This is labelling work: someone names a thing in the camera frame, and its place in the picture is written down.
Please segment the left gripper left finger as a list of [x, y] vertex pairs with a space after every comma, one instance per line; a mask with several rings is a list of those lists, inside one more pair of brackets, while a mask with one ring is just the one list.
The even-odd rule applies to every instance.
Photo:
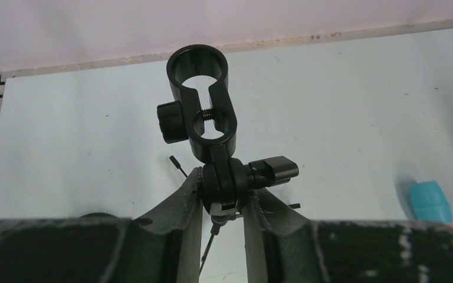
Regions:
[[0, 219], [0, 282], [198, 282], [201, 175], [136, 219]]

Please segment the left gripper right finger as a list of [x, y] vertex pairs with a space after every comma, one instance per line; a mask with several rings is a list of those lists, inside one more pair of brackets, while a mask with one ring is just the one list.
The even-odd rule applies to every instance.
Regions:
[[265, 189], [243, 210], [249, 282], [453, 282], [453, 228], [316, 221]]

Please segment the tall black tripod stand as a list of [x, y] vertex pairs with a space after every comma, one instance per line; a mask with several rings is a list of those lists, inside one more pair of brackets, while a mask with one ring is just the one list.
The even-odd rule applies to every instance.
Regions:
[[203, 44], [182, 47], [168, 59], [166, 72], [174, 101], [157, 107], [163, 139], [167, 144], [188, 140], [203, 163], [199, 187], [212, 220], [204, 265], [214, 237], [241, 216], [248, 193], [287, 183], [299, 168], [284, 156], [248, 164], [233, 157], [238, 123], [228, 93], [228, 63], [220, 50]]

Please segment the blue microphone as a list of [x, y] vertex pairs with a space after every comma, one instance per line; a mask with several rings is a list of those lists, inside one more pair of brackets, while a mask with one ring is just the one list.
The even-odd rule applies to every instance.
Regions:
[[451, 207], [437, 182], [411, 184], [409, 198], [416, 220], [453, 224]]

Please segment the black round base stand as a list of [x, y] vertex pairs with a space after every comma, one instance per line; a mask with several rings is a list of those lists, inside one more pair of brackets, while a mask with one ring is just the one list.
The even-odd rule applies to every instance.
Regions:
[[80, 218], [117, 218], [116, 216], [104, 212], [92, 212], [80, 216]]

